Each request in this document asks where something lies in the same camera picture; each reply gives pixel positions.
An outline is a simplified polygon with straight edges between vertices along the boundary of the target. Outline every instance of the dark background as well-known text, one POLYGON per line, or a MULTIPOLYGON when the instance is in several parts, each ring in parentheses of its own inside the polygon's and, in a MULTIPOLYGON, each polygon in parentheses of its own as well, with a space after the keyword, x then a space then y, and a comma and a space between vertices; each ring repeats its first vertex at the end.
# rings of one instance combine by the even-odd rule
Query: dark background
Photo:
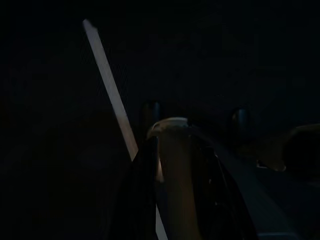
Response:
MULTIPOLYGON (((84 19, 99 30, 138 142, 147 100, 222 128, 246 107, 256 137, 319 122, 318 14, 303 1, 11 1, 3 11, 2 205, 12 236, 103 238, 130 165, 84 19)), ((275 174, 257 177, 311 237, 318 192, 275 174)))

